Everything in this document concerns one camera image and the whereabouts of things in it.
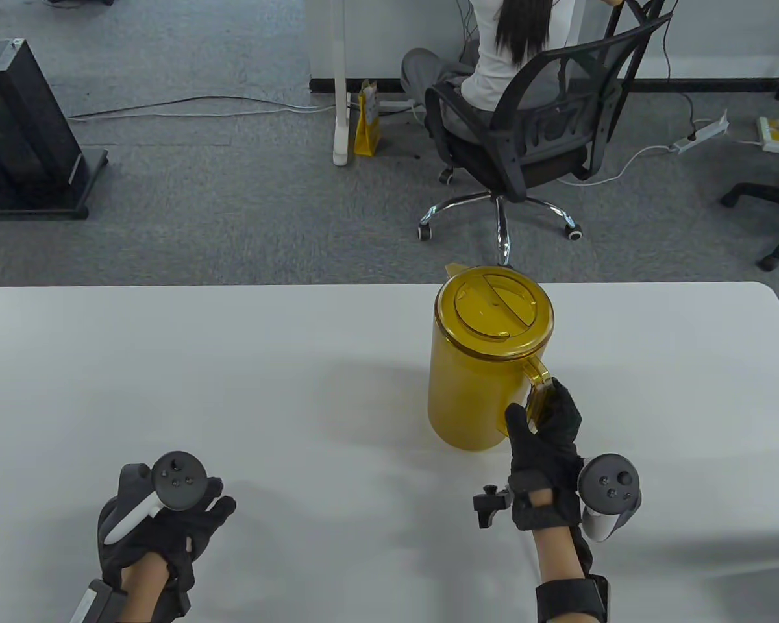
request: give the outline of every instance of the wrist tracker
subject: wrist tracker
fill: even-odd
[[[537,620],[549,623],[562,615],[579,613],[607,623],[609,598],[609,581],[603,576],[546,582],[537,587]]]
[[[93,580],[69,623],[119,623],[126,605],[127,593],[115,590],[103,580]],[[153,612],[153,621],[173,623],[178,617],[188,614],[189,610],[188,593],[165,588]]]

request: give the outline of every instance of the pitcher handle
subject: pitcher handle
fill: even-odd
[[[531,382],[531,393],[528,397],[528,421],[533,422],[534,426],[539,424],[539,419],[545,407],[546,398],[549,389],[553,389],[552,377],[545,364],[537,356],[529,356],[523,363],[523,372]],[[499,416],[499,430],[505,436],[508,436],[508,425],[505,423],[505,412],[502,411]]]

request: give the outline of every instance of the yellow paper bag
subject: yellow paper bag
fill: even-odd
[[[354,153],[374,156],[381,140],[380,114],[378,111],[378,84],[364,80],[358,95],[360,119],[354,136]]]

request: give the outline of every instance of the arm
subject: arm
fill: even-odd
[[[531,504],[535,507],[550,506],[554,502],[554,495],[550,489],[531,493],[530,498]],[[547,528],[535,530],[532,534],[540,559],[540,574],[543,576],[543,582],[585,578],[569,528]],[[554,623],[597,623],[597,619],[591,615],[570,614],[556,618]]]
[[[149,623],[169,578],[164,558],[153,552],[148,552],[140,561],[123,569],[121,590],[127,593],[127,605],[119,623]]]

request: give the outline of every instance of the hand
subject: hand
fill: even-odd
[[[583,459],[574,441],[582,418],[568,389],[557,379],[552,382],[537,434],[529,430],[526,411],[520,404],[511,404],[505,413],[512,449],[508,478],[514,495],[512,518],[520,530],[580,523],[576,490]]]
[[[167,587],[173,588],[173,594],[169,596],[178,602],[179,594],[189,591],[195,582],[193,561],[202,555],[214,532],[236,510],[234,499],[221,496],[222,492],[223,481],[209,478],[202,500],[189,510],[164,508],[156,517],[147,517],[127,537],[110,546],[105,546],[99,537],[98,553],[104,581],[114,588],[122,588],[122,570],[137,566],[152,552],[164,559],[169,572]],[[105,504],[99,516],[99,528],[115,507],[116,498]]]

